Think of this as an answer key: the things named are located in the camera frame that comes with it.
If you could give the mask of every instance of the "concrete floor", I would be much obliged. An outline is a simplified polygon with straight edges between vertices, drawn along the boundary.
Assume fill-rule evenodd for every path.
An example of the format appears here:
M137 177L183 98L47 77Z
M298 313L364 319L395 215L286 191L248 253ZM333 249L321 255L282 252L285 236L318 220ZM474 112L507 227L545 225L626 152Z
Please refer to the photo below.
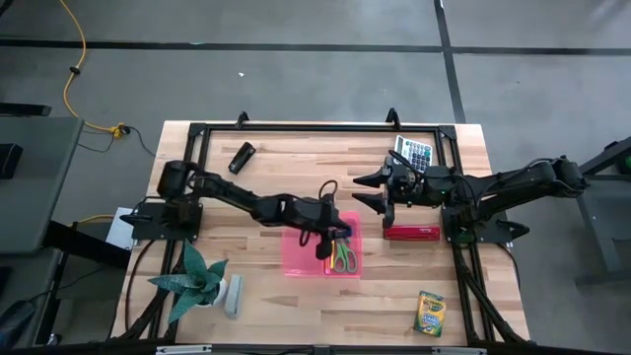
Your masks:
M452 45L631 47L625 0L444 0ZM90 40L440 45L432 0L69 0ZM1 37L77 39L50 0L16 2ZM0 101L53 106L76 49L0 47ZM455 122L442 53L90 50L71 101L92 122L125 122L155 149L166 119ZM494 171L536 157L583 162L631 133L630 56L455 55L466 122L482 124ZM84 135L104 147L107 138ZM106 154L78 150L55 218L132 206L152 158L134 138ZM522 297L540 344L631 352L629 285L578 290L599 259L573 200L511 210ZM67 331L94 334L71 317ZM111 319L104 320L107 330Z

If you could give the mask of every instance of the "wooden table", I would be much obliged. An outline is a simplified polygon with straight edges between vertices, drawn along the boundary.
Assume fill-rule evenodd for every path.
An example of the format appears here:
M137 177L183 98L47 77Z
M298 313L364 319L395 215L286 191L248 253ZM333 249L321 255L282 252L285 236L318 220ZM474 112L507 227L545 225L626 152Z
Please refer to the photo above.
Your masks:
M180 160L189 121L165 122L148 195L156 186L164 163ZM456 125L458 146L466 174L491 174L482 128ZM466 339L456 286L451 248L444 242L389 242L382 238L382 216L351 197L351 192L377 193L352 179L373 173L394 144L395 132L220 132L214 131L206 170L220 174L259 195L279 192L317 196L323 182L339 181L336 205L361 216L364 270L360 280L292 278L283 274L282 228L264 228L234 207L202 199L204 215L196 247L208 264L229 258L226 279L245 277L242 314L227 319L223 308L192 309L179 322L178 343L353 344L353 345L464 345ZM405 133L406 138L434 145L427 133ZM256 155L238 176L227 166L244 141ZM193 157L197 156L195 147ZM445 146L448 164L451 151ZM440 224L438 209L398 206L396 223ZM131 321L137 319L156 292L148 278L159 275L165 243L155 243L140 263L131 294ZM523 337L528 337L514 266L503 250L480 245L480 258L489 298ZM129 263L131 271L140 247ZM124 331L124 291L112 335ZM443 295L447 315L443 336L435 338L412 329L420 290ZM160 334L166 329L171 296L165 302ZM477 302L471 302L478 334L482 334Z

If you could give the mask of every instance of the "calculator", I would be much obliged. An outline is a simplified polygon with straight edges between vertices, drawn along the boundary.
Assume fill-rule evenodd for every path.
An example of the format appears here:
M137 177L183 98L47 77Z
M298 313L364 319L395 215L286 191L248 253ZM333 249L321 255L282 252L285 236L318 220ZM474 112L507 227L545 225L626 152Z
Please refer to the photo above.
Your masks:
M421 173L425 173L425 169L432 165L432 147L427 144L397 135L394 151L407 159ZM394 162L401 164L397 159L394 159Z

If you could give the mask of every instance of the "pink plastic container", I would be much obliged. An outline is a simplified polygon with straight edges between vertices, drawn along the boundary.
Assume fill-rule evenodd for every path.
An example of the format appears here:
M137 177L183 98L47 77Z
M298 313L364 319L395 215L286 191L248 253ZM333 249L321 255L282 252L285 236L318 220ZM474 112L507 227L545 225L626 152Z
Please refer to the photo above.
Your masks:
M362 231L360 230L359 213L342 212L340 213L340 218L342 221L348 223L353 231L353 235L348 239L348 247L355 251L355 255L357 255L357 271L354 273L337 273L331 269L330 272L326 274L324 264L328 263L330 266L330 259L316 259L316 245L319 243L319 235L311 235L307 245L301 247L298 243L301 231L287 228L283 231L281 241L283 269L285 270L286 276L332 278L362 277Z

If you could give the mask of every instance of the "green scissors handle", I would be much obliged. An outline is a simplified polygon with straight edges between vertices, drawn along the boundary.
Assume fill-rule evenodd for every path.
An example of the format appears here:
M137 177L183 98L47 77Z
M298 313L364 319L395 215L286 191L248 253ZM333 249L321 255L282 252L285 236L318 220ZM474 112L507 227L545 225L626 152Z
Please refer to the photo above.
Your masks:
M348 241L337 241L333 270L335 272L355 273L357 271L357 255L347 246Z

